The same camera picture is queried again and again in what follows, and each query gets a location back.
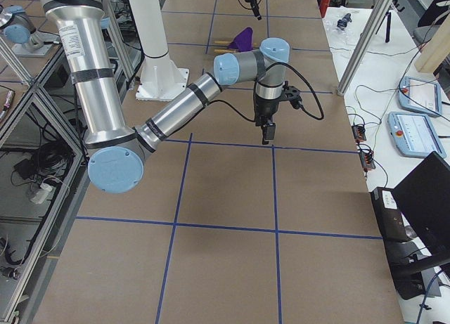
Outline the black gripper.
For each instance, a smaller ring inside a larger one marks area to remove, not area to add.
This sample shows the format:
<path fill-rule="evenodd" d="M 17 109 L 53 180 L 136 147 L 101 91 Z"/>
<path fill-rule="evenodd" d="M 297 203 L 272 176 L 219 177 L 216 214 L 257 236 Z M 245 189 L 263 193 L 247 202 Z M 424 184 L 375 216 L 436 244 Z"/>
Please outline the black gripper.
<path fill-rule="evenodd" d="M 250 4 L 250 7 L 252 8 L 252 12 L 256 19 L 261 20 L 262 15 L 259 10 L 259 5 L 257 4 L 257 0 L 245 0 L 245 2 Z"/>
<path fill-rule="evenodd" d="M 279 99 L 266 99 L 257 94 L 253 95 L 253 107 L 255 114 L 255 126 L 261 127 L 262 145 L 267 145 L 267 141 L 275 138 L 276 124 L 273 116 L 277 113 Z"/>

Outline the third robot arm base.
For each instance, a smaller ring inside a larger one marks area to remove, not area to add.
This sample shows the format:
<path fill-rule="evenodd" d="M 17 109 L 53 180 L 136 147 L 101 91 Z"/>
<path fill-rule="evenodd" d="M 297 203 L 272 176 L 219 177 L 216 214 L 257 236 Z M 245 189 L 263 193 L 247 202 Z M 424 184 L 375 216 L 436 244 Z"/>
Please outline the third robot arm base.
<path fill-rule="evenodd" d="M 1 33 L 21 57 L 45 57 L 60 43 L 58 35 L 40 32 L 21 6 L 1 6 Z"/>

